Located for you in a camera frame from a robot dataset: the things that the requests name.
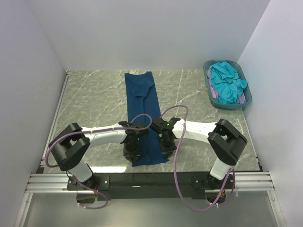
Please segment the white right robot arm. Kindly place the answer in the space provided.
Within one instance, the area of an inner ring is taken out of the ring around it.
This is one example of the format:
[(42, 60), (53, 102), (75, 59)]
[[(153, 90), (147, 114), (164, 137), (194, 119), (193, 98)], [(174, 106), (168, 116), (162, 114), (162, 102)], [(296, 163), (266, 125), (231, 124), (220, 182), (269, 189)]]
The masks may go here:
[(220, 188), (248, 143), (246, 137), (226, 119), (203, 123), (175, 117), (169, 121), (157, 118), (151, 123), (151, 129), (158, 133), (161, 152), (168, 157), (179, 151), (180, 144), (175, 144), (177, 139), (180, 143), (183, 139), (197, 140), (212, 147), (217, 156), (215, 163), (205, 177), (192, 181), (201, 189)]

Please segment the aluminium frame rail left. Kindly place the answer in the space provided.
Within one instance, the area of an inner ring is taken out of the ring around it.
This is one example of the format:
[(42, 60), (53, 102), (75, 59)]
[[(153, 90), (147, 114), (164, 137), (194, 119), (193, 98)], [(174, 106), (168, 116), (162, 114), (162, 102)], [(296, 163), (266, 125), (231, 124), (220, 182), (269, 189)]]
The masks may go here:
[(55, 127), (56, 122), (57, 122), (57, 117), (59, 115), (59, 111), (60, 111), (60, 108), (61, 108), (61, 105), (62, 105), (62, 100), (63, 100), (64, 94), (65, 94), (65, 91), (66, 91), (66, 88), (67, 88), (67, 84), (68, 84), (68, 81), (69, 81), (70, 74), (71, 74), (71, 70), (67, 70), (65, 80), (64, 80), (64, 84), (62, 86), (61, 93), (60, 93), (59, 100), (58, 100), (58, 104), (57, 104), (57, 107), (56, 107), (56, 110), (55, 110), (52, 125), (51, 125), (50, 131), (49, 131), (49, 134), (48, 134), (48, 137), (47, 137), (47, 140), (46, 140), (46, 145), (45, 145), (44, 152), (42, 154), (42, 158), (41, 158), (38, 169), (45, 167), (46, 152), (48, 150), (48, 145), (49, 145), (49, 142), (51, 140), (53, 130), (54, 130), (54, 127)]

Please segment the aluminium frame rail front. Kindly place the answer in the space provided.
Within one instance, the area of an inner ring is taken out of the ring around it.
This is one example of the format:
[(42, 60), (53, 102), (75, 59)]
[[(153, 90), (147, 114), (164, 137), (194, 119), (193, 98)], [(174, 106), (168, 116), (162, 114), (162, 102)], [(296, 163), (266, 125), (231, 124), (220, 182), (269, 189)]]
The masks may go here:
[[(211, 179), (206, 172), (180, 172), (177, 174), (181, 188), (206, 191), (219, 190), (225, 186), (227, 190), (235, 186), (240, 191), (273, 191), (274, 185), (268, 172), (236, 172), (227, 181)], [(97, 173), (96, 183), (99, 191), (114, 188), (175, 188), (172, 172), (166, 173)], [(66, 174), (32, 174), (25, 191), (27, 193), (55, 193), (83, 191), (72, 176)]]

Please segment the turquoise t-shirt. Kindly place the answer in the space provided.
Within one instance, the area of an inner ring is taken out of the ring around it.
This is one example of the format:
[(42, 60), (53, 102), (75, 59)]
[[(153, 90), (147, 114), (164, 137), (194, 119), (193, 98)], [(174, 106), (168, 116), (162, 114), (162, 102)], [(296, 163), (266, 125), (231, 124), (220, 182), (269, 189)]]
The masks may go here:
[(248, 82), (240, 79), (237, 70), (226, 61), (217, 62), (209, 69), (212, 72), (211, 83), (220, 95), (216, 101), (228, 105), (238, 104), (237, 101), (248, 87)]

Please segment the black base crossbar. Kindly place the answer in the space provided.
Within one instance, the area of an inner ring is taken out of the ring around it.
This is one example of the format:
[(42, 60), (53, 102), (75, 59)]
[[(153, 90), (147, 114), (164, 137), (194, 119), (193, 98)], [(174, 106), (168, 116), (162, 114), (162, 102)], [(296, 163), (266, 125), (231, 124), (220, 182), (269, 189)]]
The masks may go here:
[[(206, 199), (206, 192), (214, 197), (224, 180), (208, 172), (178, 172), (178, 185), (185, 198)], [(162, 173), (94, 173), (85, 186), (104, 193), (112, 199), (165, 199), (179, 197), (172, 172)]]

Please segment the aluminium frame rail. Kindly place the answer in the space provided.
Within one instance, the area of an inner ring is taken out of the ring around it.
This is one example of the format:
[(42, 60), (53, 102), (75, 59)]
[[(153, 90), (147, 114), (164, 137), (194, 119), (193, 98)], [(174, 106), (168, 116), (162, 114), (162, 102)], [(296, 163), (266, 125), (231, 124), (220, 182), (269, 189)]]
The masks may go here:
[(70, 74), (71, 74), (71, 70), (67, 70), (65, 80), (64, 80), (64, 84), (62, 86), (61, 93), (60, 93), (59, 100), (58, 100), (58, 104), (57, 104), (57, 107), (56, 107), (56, 110), (55, 110), (52, 125), (51, 125), (50, 131), (49, 131), (49, 134), (48, 134), (48, 137), (47, 137), (47, 140), (46, 140), (46, 145), (45, 145), (44, 152), (42, 154), (42, 158), (41, 158), (38, 169), (45, 167), (46, 152), (48, 150), (48, 145), (49, 145), (49, 142), (51, 140), (53, 130), (54, 130), (54, 127), (55, 127), (56, 122), (57, 122), (57, 117), (59, 115), (59, 111), (60, 111), (60, 108), (61, 108), (61, 105), (62, 105), (62, 100), (63, 100), (64, 94), (65, 94), (65, 91), (66, 91), (66, 88), (67, 88), (67, 84), (68, 84), (68, 81), (69, 81)]
[[(225, 186), (227, 190), (235, 186), (240, 191), (273, 191), (274, 185), (268, 172), (236, 172), (227, 181), (211, 179), (206, 172), (180, 172), (177, 174), (181, 188), (206, 191), (219, 190)], [(172, 172), (166, 173), (97, 173), (96, 183), (99, 191), (114, 188), (175, 188)], [(32, 174), (25, 191), (27, 193), (55, 193), (83, 191), (72, 176), (66, 174)]]

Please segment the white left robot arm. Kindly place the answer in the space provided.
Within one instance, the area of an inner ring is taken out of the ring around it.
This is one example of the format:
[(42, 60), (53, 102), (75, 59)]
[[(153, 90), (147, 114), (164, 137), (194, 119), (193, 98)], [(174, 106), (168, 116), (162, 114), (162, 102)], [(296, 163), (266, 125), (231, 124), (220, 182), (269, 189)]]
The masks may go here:
[(119, 143), (124, 146), (123, 156), (131, 163), (141, 156), (139, 139), (148, 134), (144, 122), (132, 124), (119, 122), (108, 127), (85, 128), (77, 123), (68, 125), (48, 145), (48, 154), (52, 154), (61, 171), (73, 175), (73, 183), (89, 190), (98, 185), (91, 168), (82, 158), (89, 148), (105, 144)]

